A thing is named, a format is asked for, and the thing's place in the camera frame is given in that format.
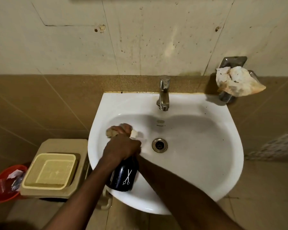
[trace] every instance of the faucet handle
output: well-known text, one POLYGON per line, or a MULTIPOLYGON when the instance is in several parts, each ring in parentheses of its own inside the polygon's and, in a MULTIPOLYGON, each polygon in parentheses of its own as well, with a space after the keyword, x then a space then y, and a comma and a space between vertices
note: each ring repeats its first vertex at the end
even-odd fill
POLYGON ((160 77, 160 89, 168 89, 169 88, 169 81, 170 81, 170 76, 163 75, 160 77))

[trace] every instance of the red trash bin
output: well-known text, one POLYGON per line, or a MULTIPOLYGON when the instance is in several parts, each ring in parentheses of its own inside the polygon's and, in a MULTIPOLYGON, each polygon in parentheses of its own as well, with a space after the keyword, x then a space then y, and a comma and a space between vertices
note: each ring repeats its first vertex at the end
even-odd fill
MULTIPOLYGON (((1 174, 0 174, 0 180, 6 180, 8 178, 8 176, 14 172, 15 170, 22 170, 23 172, 27 172, 27 167, 24 165, 13 165, 11 167, 8 167, 7 169, 5 169, 1 174)), ((11 186, 12 183, 14 182, 15 179, 8 179, 11 180, 11 184, 8 183, 6 184, 6 186, 11 186)), ((19 191, 13 191, 13 192, 8 192, 7 189, 5 189, 6 191, 2 192, 1 190, 1 185, 0 185, 0 203, 2 202, 7 202, 9 200, 12 199, 19 199, 21 198, 20 192, 19 191)))

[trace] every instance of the white wall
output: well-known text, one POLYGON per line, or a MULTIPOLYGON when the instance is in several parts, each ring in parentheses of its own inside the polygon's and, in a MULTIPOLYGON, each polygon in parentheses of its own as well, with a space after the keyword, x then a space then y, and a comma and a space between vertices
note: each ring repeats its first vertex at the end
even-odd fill
POLYGON ((288 76, 288 0, 0 0, 0 74, 209 75, 239 55, 288 76))

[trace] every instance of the white ceramic sink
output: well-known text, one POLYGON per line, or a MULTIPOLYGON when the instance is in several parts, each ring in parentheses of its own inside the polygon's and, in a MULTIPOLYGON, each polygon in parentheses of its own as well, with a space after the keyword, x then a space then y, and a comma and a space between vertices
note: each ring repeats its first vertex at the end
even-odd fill
MULTIPOLYGON (((144 158, 194 184, 213 200, 221 199, 238 181, 244 158, 227 106, 213 95, 169 94, 169 110, 163 112, 156 105, 158 97, 157 93, 104 93, 88 140, 92 168, 109 141, 106 129, 128 123, 144 136, 144 158), (155 138, 167 141, 164 153, 153 150, 155 138)), ((109 192, 141 211, 169 214, 139 172, 131 191, 109 192)))

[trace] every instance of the beige basket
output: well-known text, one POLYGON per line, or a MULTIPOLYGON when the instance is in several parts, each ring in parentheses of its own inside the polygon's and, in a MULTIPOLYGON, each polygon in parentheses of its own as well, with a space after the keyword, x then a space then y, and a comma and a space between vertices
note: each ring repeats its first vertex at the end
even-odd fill
POLYGON ((22 186, 27 189, 63 189, 70 185, 76 165, 73 154, 39 154, 28 169, 22 186))

